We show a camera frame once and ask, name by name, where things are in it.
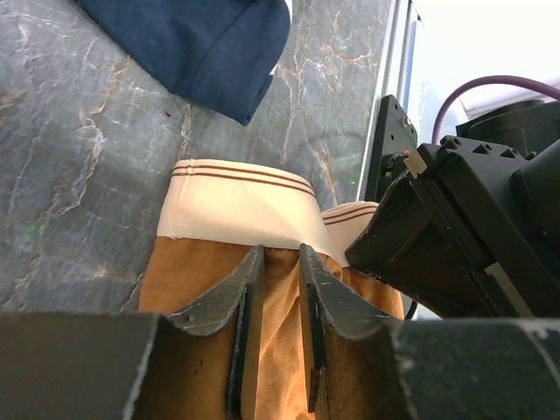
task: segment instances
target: marble surface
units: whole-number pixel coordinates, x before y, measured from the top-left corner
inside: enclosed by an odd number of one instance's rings
[[[0,308],[133,309],[182,158],[269,165],[355,200],[385,0],[294,0],[244,128],[168,94],[71,0],[0,0]]]

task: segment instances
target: navy blue cloth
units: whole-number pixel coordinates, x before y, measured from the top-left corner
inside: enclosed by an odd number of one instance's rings
[[[284,0],[75,0],[175,95],[249,124],[290,32]]]

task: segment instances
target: elastic waistband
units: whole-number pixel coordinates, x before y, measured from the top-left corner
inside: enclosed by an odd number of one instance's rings
[[[345,267],[328,221],[312,186],[297,175],[254,164],[182,160],[171,176],[157,235],[280,249],[306,243]]]
[[[331,244],[340,254],[344,255],[366,229],[377,207],[374,202],[357,201],[338,205],[321,214]]]

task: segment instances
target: purple cable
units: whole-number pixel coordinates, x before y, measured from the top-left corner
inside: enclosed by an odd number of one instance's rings
[[[549,96],[551,98],[556,99],[557,101],[560,101],[560,89],[547,85],[546,83],[541,83],[540,81],[527,79],[525,77],[518,77],[518,76],[479,77],[478,79],[468,81],[464,85],[455,89],[453,93],[450,94],[449,97],[445,100],[444,104],[441,106],[436,116],[436,122],[434,123],[434,130],[431,133],[432,144],[439,143],[439,131],[441,130],[441,124],[444,121],[444,116],[449,110],[449,107],[452,105],[452,103],[454,103],[455,100],[458,99],[467,90],[471,90],[473,88],[477,88],[479,86],[485,86],[485,85],[517,86],[518,88],[532,90],[541,95]]]

